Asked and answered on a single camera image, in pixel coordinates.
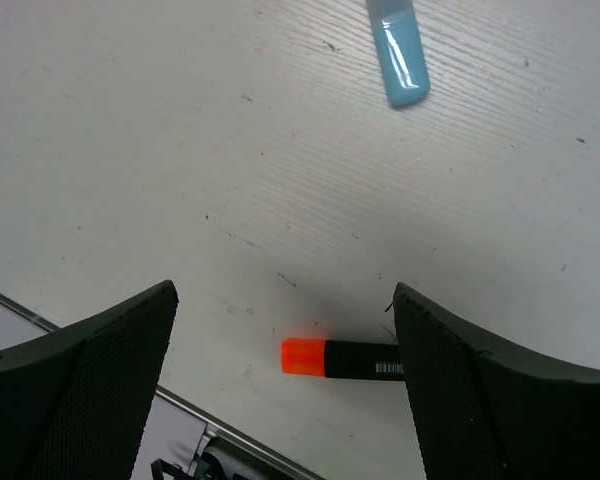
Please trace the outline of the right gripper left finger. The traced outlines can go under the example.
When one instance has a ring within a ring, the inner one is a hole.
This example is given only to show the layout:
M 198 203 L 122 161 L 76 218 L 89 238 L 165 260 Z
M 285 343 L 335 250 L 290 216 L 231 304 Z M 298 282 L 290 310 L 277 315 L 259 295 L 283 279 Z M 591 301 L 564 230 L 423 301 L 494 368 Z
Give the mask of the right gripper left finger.
M 176 310 L 165 280 L 0 350 L 0 479 L 130 478 Z

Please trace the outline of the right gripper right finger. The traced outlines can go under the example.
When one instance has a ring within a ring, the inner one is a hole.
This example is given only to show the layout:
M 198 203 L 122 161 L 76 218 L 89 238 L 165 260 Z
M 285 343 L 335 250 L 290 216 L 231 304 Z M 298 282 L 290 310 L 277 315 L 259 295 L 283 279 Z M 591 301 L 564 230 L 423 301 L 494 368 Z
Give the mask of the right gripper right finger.
M 405 283 L 393 294 L 429 479 L 600 479 L 600 370 L 474 325 Z

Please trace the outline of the orange black highlighter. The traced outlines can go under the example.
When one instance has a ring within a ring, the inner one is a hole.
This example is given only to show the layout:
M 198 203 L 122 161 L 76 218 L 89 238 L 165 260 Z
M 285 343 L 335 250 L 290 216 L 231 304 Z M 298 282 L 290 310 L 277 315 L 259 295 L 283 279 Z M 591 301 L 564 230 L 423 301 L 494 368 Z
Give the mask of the orange black highlighter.
M 331 379 L 403 381 L 399 347 L 315 338 L 286 338 L 280 346 L 285 374 Z

